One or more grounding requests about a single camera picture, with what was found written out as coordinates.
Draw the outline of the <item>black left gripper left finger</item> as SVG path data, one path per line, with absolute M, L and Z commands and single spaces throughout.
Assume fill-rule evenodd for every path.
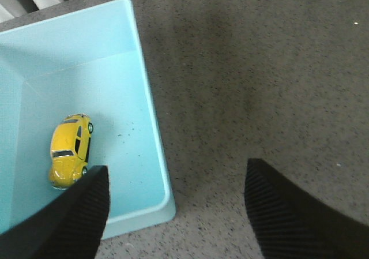
M 1 258 L 95 258 L 110 211 L 108 168 L 94 166 L 53 202 L 1 235 Z

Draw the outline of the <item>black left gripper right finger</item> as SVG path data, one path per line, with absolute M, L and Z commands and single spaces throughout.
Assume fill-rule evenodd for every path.
M 368 258 L 368 226 L 324 204 L 262 159 L 247 161 L 246 213 L 265 258 Z

